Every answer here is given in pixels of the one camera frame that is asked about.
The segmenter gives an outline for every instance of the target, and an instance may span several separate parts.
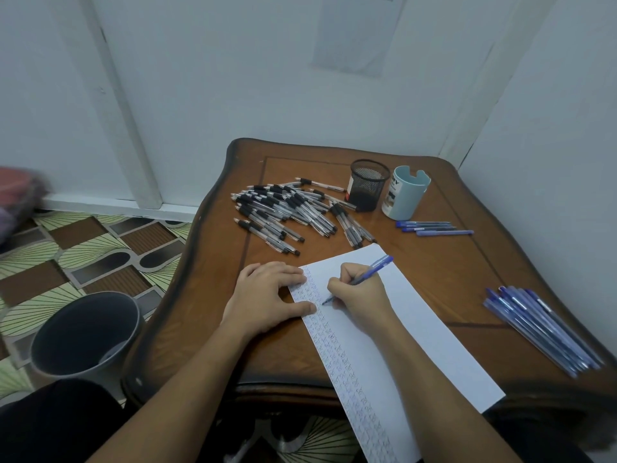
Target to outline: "forearm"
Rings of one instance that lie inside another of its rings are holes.
[[[427,463],[520,463],[398,321],[373,335],[400,391]]]
[[[249,338],[222,324],[89,463],[192,463]]]

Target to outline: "hand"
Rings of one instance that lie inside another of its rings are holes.
[[[368,268],[366,265],[343,263],[341,279],[330,278],[328,291],[342,300],[358,326],[373,336],[384,328],[388,329],[398,317],[392,310],[386,289],[377,273],[357,286],[349,285]]]
[[[225,306],[221,323],[234,323],[252,338],[284,320],[315,313],[315,304],[308,301],[288,304],[278,295],[281,287],[306,280],[300,268],[284,262],[247,266],[237,278],[236,289]]]

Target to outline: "pen holder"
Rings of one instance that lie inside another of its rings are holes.
[[[355,205],[358,212],[374,211],[388,177],[389,168],[380,162],[370,159],[353,161],[345,201]]]
[[[430,183],[431,178],[423,170],[417,171],[414,177],[409,172],[408,165],[399,165],[394,169],[381,210],[390,219],[409,219]]]

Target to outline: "table top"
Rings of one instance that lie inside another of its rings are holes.
[[[378,208],[354,217],[394,256],[397,267],[506,393],[501,406],[526,403],[617,411],[617,367],[613,357],[574,319],[551,292],[505,228],[463,184],[454,167],[436,157],[398,156],[331,147],[237,139],[225,168],[193,221],[174,280],[157,312],[130,350],[123,387],[145,403],[198,350],[220,323],[239,271],[255,262],[283,260],[301,266],[351,250],[339,232],[321,237],[288,222],[304,244],[302,254],[278,254],[238,227],[230,199],[247,185],[283,183],[295,177],[346,187],[349,165],[374,159],[394,170],[408,165],[432,179],[415,220],[451,221],[475,234],[419,238],[395,229]],[[528,287],[536,291],[606,358],[607,366],[566,376],[511,327],[482,305],[485,287]],[[291,302],[287,289],[281,296]],[[240,360],[227,399],[245,403],[338,406],[334,389],[300,319],[256,338]]]

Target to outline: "person's left hand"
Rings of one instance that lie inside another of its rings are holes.
[[[233,322],[235,327],[242,328],[252,337],[291,317],[315,313],[315,304],[308,301],[288,304],[278,295],[281,287],[306,280],[300,268],[284,262],[247,266],[237,278],[236,289],[225,306],[221,324]]]

